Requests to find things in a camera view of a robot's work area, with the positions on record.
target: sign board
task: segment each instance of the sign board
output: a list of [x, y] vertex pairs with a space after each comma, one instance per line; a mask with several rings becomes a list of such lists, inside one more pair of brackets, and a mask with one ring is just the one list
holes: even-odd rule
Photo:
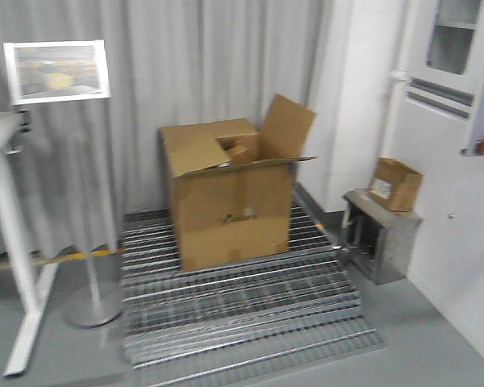
[[103, 40], [3, 47], [13, 105], [110, 96]]

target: gray curtain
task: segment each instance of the gray curtain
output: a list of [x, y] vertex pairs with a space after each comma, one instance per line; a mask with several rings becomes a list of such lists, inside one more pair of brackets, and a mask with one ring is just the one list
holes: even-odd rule
[[32, 250], [113, 248], [124, 214], [165, 208], [158, 127], [259, 124], [275, 93], [310, 101], [329, 8], [328, 0], [0, 0], [0, 111], [12, 108], [4, 42], [106, 42], [111, 98], [25, 106], [34, 130], [10, 162]]

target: white table leg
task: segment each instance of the white table leg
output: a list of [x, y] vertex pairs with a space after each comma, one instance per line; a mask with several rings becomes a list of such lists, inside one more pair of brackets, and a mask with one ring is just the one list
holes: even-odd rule
[[4, 376], [21, 375], [27, 368], [58, 264], [45, 266], [38, 283], [35, 283], [35, 271], [25, 243], [25, 224], [18, 194], [6, 155], [2, 152], [0, 152], [0, 228], [19, 296], [25, 309], [25, 317]]

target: metal grating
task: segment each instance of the metal grating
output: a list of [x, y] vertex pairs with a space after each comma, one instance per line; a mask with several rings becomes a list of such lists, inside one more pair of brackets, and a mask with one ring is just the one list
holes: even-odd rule
[[[290, 211], [289, 252], [332, 250], [324, 230], [299, 205], [298, 199]], [[155, 218], [127, 223], [123, 232], [122, 277], [124, 283], [153, 281], [181, 268], [172, 224], [168, 218]]]
[[166, 218], [128, 223], [124, 247], [124, 347], [139, 386], [228, 385], [382, 346], [298, 199], [284, 254], [178, 271]]

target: small cardboard box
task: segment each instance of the small cardboard box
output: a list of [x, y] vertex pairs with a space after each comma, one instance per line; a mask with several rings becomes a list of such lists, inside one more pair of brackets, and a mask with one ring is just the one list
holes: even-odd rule
[[410, 211], [414, 205], [423, 175], [405, 164], [380, 157], [369, 196], [389, 211]]
[[276, 95], [247, 119], [161, 128], [169, 207], [185, 270], [286, 252], [299, 157], [315, 113]]

